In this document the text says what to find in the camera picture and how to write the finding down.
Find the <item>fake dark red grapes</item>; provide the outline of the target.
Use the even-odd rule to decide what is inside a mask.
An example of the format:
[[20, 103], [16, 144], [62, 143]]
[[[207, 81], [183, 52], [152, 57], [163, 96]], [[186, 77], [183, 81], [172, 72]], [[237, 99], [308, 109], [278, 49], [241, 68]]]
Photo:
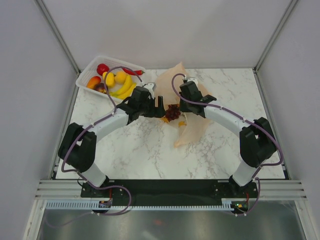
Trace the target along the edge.
[[180, 106], [178, 104], [169, 104], [168, 109], [165, 112], [164, 118], [167, 122], [176, 120], [181, 115]]

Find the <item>peach banana-print plastic bag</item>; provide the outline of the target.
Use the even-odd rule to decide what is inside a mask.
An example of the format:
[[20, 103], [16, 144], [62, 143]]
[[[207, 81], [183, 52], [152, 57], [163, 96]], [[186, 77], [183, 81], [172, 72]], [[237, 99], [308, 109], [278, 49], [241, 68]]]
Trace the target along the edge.
[[[155, 81], [156, 89], [154, 94], [156, 97], [163, 97], [165, 110], [168, 109], [168, 105], [179, 104], [180, 102], [180, 98], [172, 88], [172, 78], [176, 74], [187, 75], [187, 71], [181, 62], [159, 75]], [[165, 124], [178, 131], [173, 135], [173, 146], [178, 148], [183, 145], [197, 143], [205, 134], [209, 123], [209, 119], [187, 112], [181, 113], [178, 119]]]

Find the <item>fake orange pineapple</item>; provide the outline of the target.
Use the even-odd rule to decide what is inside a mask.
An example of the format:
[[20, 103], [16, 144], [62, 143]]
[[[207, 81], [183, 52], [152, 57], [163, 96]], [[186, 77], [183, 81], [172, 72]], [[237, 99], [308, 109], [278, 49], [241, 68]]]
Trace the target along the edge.
[[162, 117], [161, 120], [167, 124], [170, 122], [170, 119], [168, 119], [166, 116]]

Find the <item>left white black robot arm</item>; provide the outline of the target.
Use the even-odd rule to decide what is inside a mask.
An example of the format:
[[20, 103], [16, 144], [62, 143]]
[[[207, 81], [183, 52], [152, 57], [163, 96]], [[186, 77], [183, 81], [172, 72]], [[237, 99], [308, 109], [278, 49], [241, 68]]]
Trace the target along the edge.
[[71, 123], [58, 150], [63, 173], [75, 172], [92, 185], [98, 197], [105, 197], [110, 190], [109, 178], [95, 164], [96, 145], [113, 131], [125, 127], [140, 116], [162, 118], [165, 116], [163, 97], [155, 98], [155, 83], [136, 86], [115, 109], [92, 123]]

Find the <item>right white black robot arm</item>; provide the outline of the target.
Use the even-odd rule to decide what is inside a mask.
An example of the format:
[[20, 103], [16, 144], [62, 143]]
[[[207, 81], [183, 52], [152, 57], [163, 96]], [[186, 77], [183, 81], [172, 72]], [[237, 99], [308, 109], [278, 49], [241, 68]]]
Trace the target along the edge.
[[241, 197], [246, 193], [246, 185], [251, 182], [259, 167], [277, 150], [268, 120], [264, 117], [252, 121], [245, 120], [238, 113], [219, 106], [215, 97], [209, 94], [203, 96], [192, 80], [183, 81], [179, 94], [181, 112], [212, 120], [239, 138], [242, 160], [229, 178], [228, 190], [232, 196]]

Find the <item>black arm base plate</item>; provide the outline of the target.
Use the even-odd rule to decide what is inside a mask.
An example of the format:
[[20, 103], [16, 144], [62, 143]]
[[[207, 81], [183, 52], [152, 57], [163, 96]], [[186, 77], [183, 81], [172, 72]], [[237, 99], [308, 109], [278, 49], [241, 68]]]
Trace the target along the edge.
[[250, 182], [236, 187], [228, 180], [215, 179], [115, 179], [104, 184], [117, 185], [131, 193], [131, 204], [196, 205], [220, 204], [222, 199], [255, 199], [258, 185]]

